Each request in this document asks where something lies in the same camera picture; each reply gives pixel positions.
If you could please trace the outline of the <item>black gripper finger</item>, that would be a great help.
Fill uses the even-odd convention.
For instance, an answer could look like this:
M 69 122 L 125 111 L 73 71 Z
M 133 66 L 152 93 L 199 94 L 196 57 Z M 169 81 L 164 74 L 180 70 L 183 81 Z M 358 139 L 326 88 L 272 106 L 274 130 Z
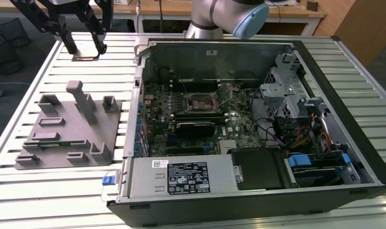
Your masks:
M 92 34 L 92 38 L 93 38 L 93 42 L 95 42 L 99 54 L 105 54 L 107 45 L 104 44 L 104 39 L 107 36 L 107 32 L 109 32 L 112 29 L 113 1 L 97 0 L 96 4 L 101 8 L 101 11 L 103 11 L 101 20 L 97 18 L 88 0 L 79 1 L 80 11 L 76 12 L 76 15 Z
M 69 54 L 77 53 L 77 47 L 68 30 L 63 14 L 73 14 L 77 10 L 76 0 L 40 0 L 48 14 L 44 13 L 35 0 L 12 0 L 11 3 L 27 17 L 41 33 L 52 33 L 64 42 Z

